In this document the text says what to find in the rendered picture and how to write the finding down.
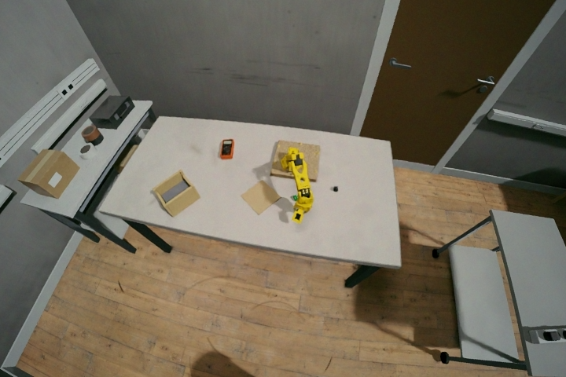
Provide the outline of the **orange pocket multimeter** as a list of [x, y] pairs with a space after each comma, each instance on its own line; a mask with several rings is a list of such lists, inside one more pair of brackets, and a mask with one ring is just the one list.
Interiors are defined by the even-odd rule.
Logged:
[[233, 149], [234, 149], [234, 140], [233, 139], [222, 140], [222, 148], [221, 148], [221, 152], [220, 152], [221, 159], [232, 159], [233, 158]]

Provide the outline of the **tan open wooden crate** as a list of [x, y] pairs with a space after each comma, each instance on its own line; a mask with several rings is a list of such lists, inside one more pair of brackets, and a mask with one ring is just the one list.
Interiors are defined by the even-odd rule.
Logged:
[[182, 175], [171, 175], [155, 186], [153, 191], [157, 194], [164, 208], [172, 217], [181, 213], [200, 198], [195, 186], [186, 176]]

